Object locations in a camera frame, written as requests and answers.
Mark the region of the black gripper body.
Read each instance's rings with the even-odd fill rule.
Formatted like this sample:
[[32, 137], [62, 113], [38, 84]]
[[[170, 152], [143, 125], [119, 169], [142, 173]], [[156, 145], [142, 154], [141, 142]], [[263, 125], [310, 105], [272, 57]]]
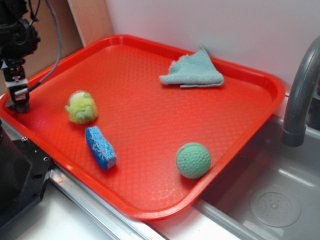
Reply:
[[33, 27], [39, 5], [33, 9], [30, 0], [0, 2], [0, 62], [22, 65], [23, 58], [33, 54], [40, 38]]

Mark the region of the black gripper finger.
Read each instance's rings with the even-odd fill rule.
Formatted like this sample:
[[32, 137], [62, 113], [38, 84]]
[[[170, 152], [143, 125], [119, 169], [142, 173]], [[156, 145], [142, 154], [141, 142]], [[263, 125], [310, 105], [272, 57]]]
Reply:
[[27, 87], [28, 80], [21, 62], [3, 60], [2, 73], [8, 90], [7, 108], [29, 108], [29, 93], [16, 95], [16, 92]]

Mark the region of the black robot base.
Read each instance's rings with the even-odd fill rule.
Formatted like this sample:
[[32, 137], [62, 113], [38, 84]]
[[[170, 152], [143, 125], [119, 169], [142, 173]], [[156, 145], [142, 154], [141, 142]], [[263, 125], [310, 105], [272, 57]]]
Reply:
[[31, 140], [12, 140], [0, 124], [0, 229], [39, 204], [53, 165]]

